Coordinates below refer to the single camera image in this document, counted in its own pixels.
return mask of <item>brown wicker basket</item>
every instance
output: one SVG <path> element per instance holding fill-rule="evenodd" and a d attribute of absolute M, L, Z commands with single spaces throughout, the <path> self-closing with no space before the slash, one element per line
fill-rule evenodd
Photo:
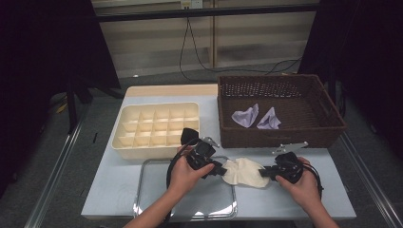
<path fill-rule="evenodd" d="M 231 116 L 259 104 L 259 115 L 249 128 Z M 224 148 L 278 147 L 307 142 L 327 148 L 347 128 L 316 75 L 220 76 L 219 119 Z M 258 129 L 259 120 L 274 107 L 278 129 Z"/>

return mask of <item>beige wall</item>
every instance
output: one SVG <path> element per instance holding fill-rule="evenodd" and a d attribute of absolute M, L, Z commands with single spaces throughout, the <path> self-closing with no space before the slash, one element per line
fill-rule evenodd
<path fill-rule="evenodd" d="M 93 0 L 98 14 L 179 10 L 180 1 L 126 0 L 129 6 L 110 6 Z M 240 1 L 220 0 L 215 7 L 252 7 L 317 1 Z M 214 7 L 203 1 L 205 8 Z M 190 18 L 198 53 L 206 67 L 241 66 L 274 63 L 300 57 L 306 45 L 314 20 L 314 12 L 273 13 L 256 15 L 218 16 Z M 179 71 L 186 19 L 158 19 L 147 21 L 108 22 L 101 24 L 118 76 L 148 75 Z M 183 52 L 183 69 L 202 68 L 195 56 L 190 31 Z"/>

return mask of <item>white table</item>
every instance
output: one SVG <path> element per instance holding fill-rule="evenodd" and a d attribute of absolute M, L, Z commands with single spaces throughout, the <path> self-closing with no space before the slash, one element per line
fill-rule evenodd
<path fill-rule="evenodd" d="M 157 85 L 131 87 L 124 98 L 126 105 L 196 102 L 200 106 L 201 137 L 220 141 L 217 107 L 217 85 Z M 117 121 L 111 132 L 106 151 L 86 198 L 82 216 L 88 219 L 132 218 L 143 161 L 126 161 L 111 144 Z M 246 157 L 263 165 L 273 165 L 275 148 L 217 149 L 215 156 L 231 160 Z M 336 166 L 326 148 L 300 149 L 298 156 L 308 159 L 317 169 L 324 187 L 322 201 L 334 219 L 356 217 Z M 238 212 L 234 219 L 291 220 L 307 219 L 306 213 L 292 200 L 288 192 L 272 181 L 263 189 L 235 187 Z"/>

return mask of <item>cloth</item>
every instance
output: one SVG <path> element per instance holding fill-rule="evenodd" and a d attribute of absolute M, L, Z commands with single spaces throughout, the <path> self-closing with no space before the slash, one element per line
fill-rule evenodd
<path fill-rule="evenodd" d="M 243 127 L 250 127 L 259 114 L 259 105 L 255 104 L 246 111 L 235 111 L 232 120 Z"/>
<path fill-rule="evenodd" d="M 278 129 L 281 122 L 278 120 L 275 108 L 272 107 L 258 123 L 258 129 Z"/>
<path fill-rule="evenodd" d="M 228 160 L 222 167 L 227 169 L 222 179 L 232 185 L 242 183 L 262 188 L 270 181 L 269 178 L 263 178 L 260 175 L 259 170 L 264 168 L 261 164 L 246 158 L 236 159 L 235 161 Z"/>

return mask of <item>carpeted floor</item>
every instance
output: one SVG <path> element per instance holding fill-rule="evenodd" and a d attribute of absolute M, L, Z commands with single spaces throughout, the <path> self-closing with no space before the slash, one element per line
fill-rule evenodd
<path fill-rule="evenodd" d="M 245 66 L 244 68 L 269 70 L 272 66 Z M 297 66 L 287 72 L 297 70 Z M 254 75 L 258 72 L 222 72 L 232 75 Z M 185 72 L 189 81 L 180 73 L 126 78 L 121 80 L 122 89 L 117 91 L 124 94 L 130 86 L 198 84 L 213 82 L 220 73 L 197 70 Z M 88 220 L 81 217 L 81 210 L 86 201 L 86 194 L 92 184 L 99 162 L 103 156 L 111 129 L 115 123 L 122 100 L 108 97 L 98 90 L 91 90 L 94 100 L 88 105 L 80 135 L 68 157 L 64 172 L 58 182 L 52 201 L 48 206 L 41 227 L 122 227 L 127 219 Z M 0 226 L 5 228 L 24 227 L 29 214 L 39 199 L 48 177 L 52 172 L 60 151 L 63 149 L 68 132 L 68 114 L 55 113 L 53 107 L 49 110 L 49 118 L 40 142 L 31 154 L 29 162 L 19 172 L 18 181 L 9 186 L 3 198 L 0 199 Z M 354 143 L 359 155 L 371 170 L 396 212 L 403 213 L 403 161 L 399 160 L 388 148 L 382 136 L 376 135 L 365 117 L 355 104 L 347 99 L 345 121 L 347 133 Z M 341 220 L 342 227 L 388 227 L 387 222 L 379 212 L 372 196 L 352 165 L 346 148 L 341 140 L 336 141 L 330 148 L 330 154 L 335 161 L 337 170 L 346 187 L 357 218 Z M 269 223 L 261 221 L 250 223 L 250 227 L 261 227 Z M 296 221 L 298 228 L 312 227 L 309 221 Z"/>

